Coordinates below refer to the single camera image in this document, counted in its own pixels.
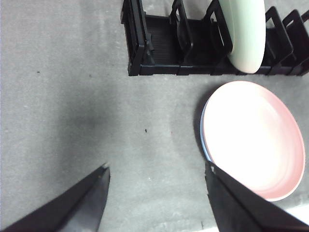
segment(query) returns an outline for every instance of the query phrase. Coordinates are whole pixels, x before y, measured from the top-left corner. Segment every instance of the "stacked plates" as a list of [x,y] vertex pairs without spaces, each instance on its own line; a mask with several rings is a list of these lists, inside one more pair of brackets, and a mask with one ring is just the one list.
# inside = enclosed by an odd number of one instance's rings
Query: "stacked plates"
[[208,160],[269,201],[290,195],[304,173],[304,142],[294,117],[255,83],[218,88],[204,107],[200,135]]

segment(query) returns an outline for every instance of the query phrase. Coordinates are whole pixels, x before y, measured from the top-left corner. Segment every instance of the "table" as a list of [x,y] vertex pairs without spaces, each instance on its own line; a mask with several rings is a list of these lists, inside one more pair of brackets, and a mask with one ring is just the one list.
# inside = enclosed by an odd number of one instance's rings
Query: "table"
[[[184,1],[201,18],[209,0]],[[168,15],[172,0],[143,0]],[[284,18],[309,1],[267,0]],[[1,2],[1,226],[49,202],[101,164],[111,168],[99,231],[199,231],[215,226],[198,124],[220,85],[248,80],[288,106],[309,150],[309,75],[127,74],[122,0]],[[309,202],[309,167],[275,204]]]

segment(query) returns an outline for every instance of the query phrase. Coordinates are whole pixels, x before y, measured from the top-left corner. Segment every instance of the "black dish rack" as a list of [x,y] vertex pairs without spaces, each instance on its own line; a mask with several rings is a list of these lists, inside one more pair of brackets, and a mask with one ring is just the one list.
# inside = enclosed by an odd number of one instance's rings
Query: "black dish rack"
[[[309,35],[304,22],[309,11],[293,10],[282,21],[275,7],[266,12],[266,46],[256,74],[304,75],[309,72]],[[235,74],[227,58],[233,45],[218,0],[213,0],[201,20],[187,19],[182,0],[175,0],[169,17],[147,15],[141,0],[124,0],[129,55],[128,74]]]

